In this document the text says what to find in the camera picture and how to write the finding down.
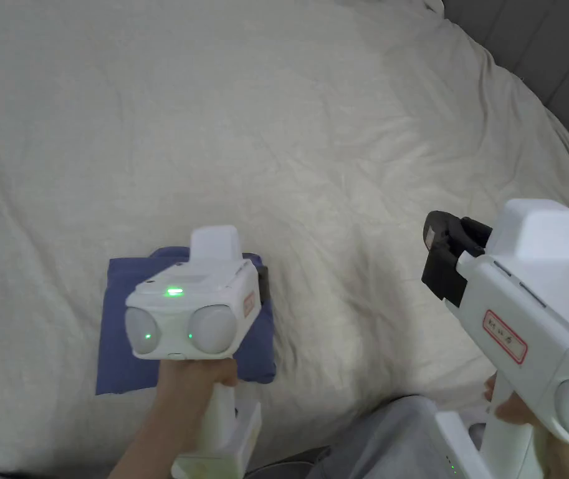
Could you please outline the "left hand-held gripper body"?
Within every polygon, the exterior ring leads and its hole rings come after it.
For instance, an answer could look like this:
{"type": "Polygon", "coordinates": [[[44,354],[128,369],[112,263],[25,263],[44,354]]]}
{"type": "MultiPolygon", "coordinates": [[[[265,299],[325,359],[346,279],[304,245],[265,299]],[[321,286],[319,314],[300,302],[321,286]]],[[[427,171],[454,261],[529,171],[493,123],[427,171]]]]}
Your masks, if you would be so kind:
{"type": "MultiPolygon", "coordinates": [[[[142,360],[222,360],[235,354],[262,308],[259,273],[232,225],[191,234],[189,258],[140,283],[125,301],[125,329],[142,360]]],[[[216,384],[193,452],[173,473],[242,478],[259,435],[261,405],[216,384]]]]}

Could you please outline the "person's right hand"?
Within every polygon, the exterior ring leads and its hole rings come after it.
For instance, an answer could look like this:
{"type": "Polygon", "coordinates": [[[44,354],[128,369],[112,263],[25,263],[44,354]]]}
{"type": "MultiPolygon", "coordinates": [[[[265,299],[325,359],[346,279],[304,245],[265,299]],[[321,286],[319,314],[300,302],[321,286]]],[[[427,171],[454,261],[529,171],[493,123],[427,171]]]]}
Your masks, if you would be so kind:
{"type": "Polygon", "coordinates": [[[495,416],[510,425],[529,425],[542,432],[544,441],[540,463],[543,477],[569,478],[569,442],[549,431],[516,393],[498,403],[494,399],[496,382],[497,374],[494,373],[483,383],[483,397],[490,402],[495,416]]]}

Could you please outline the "person's left hand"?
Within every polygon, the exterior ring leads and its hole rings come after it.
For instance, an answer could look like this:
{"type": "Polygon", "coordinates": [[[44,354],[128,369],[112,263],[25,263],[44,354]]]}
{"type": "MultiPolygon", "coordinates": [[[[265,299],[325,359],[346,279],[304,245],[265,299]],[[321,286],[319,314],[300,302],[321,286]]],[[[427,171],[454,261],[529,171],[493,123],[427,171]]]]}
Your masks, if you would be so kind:
{"type": "Polygon", "coordinates": [[[175,457],[195,446],[215,385],[238,381],[233,359],[160,362],[156,399],[150,414],[150,438],[175,457]]]}

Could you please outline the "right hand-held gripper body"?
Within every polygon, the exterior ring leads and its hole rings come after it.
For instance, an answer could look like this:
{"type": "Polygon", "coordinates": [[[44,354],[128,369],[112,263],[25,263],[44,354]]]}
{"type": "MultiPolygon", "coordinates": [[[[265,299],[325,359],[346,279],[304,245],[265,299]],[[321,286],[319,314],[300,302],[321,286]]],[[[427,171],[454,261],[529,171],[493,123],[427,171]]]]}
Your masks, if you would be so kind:
{"type": "Polygon", "coordinates": [[[569,442],[569,208],[511,199],[485,254],[459,256],[460,307],[443,300],[497,369],[494,399],[516,393],[569,442]]]}

